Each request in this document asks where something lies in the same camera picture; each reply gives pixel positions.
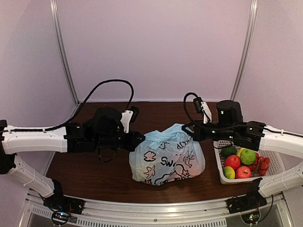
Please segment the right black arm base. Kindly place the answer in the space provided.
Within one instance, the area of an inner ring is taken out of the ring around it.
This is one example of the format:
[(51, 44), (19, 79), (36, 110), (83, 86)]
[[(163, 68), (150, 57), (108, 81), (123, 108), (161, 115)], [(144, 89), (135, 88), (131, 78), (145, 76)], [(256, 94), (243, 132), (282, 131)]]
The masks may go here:
[(226, 200), (227, 209), (230, 214), (257, 209), (267, 205), (267, 200), (259, 192), (259, 184), (262, 178), (253, 180), (243, 196), (234, 196)]

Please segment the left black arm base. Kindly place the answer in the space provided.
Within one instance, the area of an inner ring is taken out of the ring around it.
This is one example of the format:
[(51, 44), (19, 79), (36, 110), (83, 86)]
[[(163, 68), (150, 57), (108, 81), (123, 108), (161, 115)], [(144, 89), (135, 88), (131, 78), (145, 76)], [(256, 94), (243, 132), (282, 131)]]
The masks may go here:
[(62, 185), (55, 179), (52, 180), (54, 184), (53, 195), (44, 197), (44, 205), (54, 210), (61, 210), (73, 214), (82, 214), (85, 201), (63, 194)]

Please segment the light blue plastic bag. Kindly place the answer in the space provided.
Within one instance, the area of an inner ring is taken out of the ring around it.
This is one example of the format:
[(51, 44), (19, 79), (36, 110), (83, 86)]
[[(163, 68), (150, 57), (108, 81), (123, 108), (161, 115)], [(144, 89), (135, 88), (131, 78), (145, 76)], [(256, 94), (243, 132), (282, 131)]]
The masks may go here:
[(133, 180), (154, 186), (196, 177), (205, 170), (199, 142), (193, 141), (182, 124), (164, 131), (151, 131), (129, 154)]

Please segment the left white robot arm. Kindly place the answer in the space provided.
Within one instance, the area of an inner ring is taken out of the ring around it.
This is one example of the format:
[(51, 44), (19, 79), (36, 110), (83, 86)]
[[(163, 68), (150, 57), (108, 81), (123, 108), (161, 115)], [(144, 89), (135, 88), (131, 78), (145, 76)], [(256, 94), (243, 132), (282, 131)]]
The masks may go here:
[(99, 108), (84, 123), (67, 122), (51, 128), (20, 128), (0, 122), (0, 173), (12, 175), (24, 186), (48, 199), (58, 210), (68, 206), (62, 186), (26, 164), (20, 152), (81, 153), (118, 148), (133, 152), (145, 136), (130, 129), (139, 113), (132, 107), (120, 113), (110, 107)]

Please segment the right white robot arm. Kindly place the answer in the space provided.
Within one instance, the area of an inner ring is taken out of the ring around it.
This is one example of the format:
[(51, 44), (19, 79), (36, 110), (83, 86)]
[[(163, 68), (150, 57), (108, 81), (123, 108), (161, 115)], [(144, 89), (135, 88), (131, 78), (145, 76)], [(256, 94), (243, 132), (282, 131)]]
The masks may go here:
[[(232, 100), (223, 100), (216, 104), (218, 121), (212, 121), (212, 113), (208, 104), (200, 97), (193, 100), (196, 112), (203, 116), (202, 120), (191, 120), (182, 126), (182, 130), (194, 141), (210, 139), (212, 141), (229, 141), (231, 144), (253, 151), (268, 151), (281, 158), (303, 158), (303, 136), (293, 132), (276, 129), (257, 121), (244, 122), (241, 105)], [(259, 177), (252, 181), (247, 195), (243, 197), (246, 208), (254, 208), (261, 197), (287, 191), (302, 186), (303, 164), (276, 175)]]

